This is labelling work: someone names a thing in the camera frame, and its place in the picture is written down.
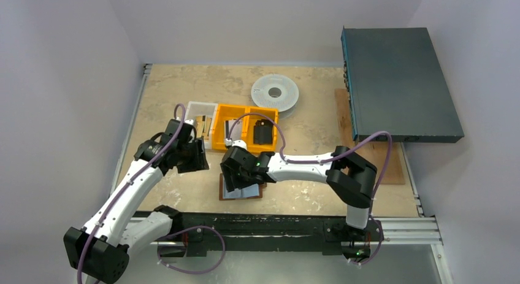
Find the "dark blue flat box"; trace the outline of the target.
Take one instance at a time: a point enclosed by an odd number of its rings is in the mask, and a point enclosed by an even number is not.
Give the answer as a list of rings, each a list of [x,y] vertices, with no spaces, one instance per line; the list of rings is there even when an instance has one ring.
[[[377,131],[407,143],[465,136],[427,28],[344,28],[341,43],[353,140]]]

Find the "orange double plastic bin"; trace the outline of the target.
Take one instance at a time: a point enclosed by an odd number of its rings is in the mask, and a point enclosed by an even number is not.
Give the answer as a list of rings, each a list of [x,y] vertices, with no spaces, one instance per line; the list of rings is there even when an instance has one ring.
[[[226,137],[225,122],[228,121],[228,128],[230,128],[235,119],[246,113],[260,113],[263,114],[263,117],[258,115],[248,115],[243,117],[232,130],[232,139],[236,140],[238,137],[241,137],[241,139],[246,142],[248,150],[252,153],[274,152],[277,149],[279,133],[277,132],[277,129],[274,128],[272,123],[268,121],[266,117],[264,117],[267,116],[274,122],[278,123],[279,115],[277,109],[256,106],[240,106],[233,104],[218,104],[216,108],[216,115],[213,117],[213,125],[210,137],[211,150],[226,150],[224,144],[224,138]],[[271,144],[256,144],[254,142],[254,126],[258,121],[261,120],[265,124],[269,124],[271,126]]]

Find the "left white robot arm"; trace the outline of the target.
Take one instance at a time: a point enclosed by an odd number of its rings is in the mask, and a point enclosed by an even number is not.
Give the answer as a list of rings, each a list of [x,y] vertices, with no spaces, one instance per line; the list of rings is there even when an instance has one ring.
[[[143,222],[127,227],[150,190],[177,168],[179,173],[207,170],[204,140],[196,136],[193,120],[171,119],[166,130],[141,143],[114,192],[80,229],[69,228],[64,246],[70,265],[104,283],[115,283],[130,259],[155,239],[178,239],[183,224],[178,212],[160,207]]]

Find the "tan cards in white bin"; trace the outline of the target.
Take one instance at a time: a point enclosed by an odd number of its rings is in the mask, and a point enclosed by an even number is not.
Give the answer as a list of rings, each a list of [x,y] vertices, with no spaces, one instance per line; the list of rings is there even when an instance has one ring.
[[[212,130],[212,118],[207,115],[199,115],[195,119],[196,123],[196,137],[209,140],[210,132]]]

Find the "grey filament spool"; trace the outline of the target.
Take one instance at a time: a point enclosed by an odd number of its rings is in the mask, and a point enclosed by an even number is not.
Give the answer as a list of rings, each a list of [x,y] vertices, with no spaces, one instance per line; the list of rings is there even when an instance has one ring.
[[[254,82],[251,98],[258,107],[287,112],[296,106],[299,89],[296,83],[285,75],[268,74]]]

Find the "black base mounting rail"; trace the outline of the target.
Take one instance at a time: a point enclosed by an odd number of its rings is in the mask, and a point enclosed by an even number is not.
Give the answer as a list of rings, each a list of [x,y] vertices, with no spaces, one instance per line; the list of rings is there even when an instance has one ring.
[[[369,220],[358,230],[344,217],[180,212],[161,205],[156,211],[173,219],[171,242],[180,255],[202,257],[210,251],[319,252],[364,261],[371,245],[384,240],[381,223]]]

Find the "stack of silver cards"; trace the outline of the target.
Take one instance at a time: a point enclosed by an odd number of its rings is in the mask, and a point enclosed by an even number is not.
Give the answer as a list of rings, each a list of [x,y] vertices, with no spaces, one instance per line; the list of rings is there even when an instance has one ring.
[[[239,140],[242,136],[242,120],[230,119],[224,121],[224,139]]]

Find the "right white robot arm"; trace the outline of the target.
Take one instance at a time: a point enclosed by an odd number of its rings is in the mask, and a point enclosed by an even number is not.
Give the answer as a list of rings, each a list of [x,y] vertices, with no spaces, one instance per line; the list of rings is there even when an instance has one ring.
[[[232,145],[220,167],[228,191],[288,180],[327,184],[346,204],[346,235],[359,239],[369,229],[378,169],[348,147],[338,146],[322,155],[284,156],[275,152],[254,155],[241,145]]]

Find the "white plastic bin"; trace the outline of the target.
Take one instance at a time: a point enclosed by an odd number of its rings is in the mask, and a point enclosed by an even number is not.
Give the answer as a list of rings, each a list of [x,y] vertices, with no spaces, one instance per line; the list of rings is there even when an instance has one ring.
[[[186,118],[194,121],[196,138],[202,138],[207,150],[212,149],[213,125],[216,123],[217,103],[190,101]]]

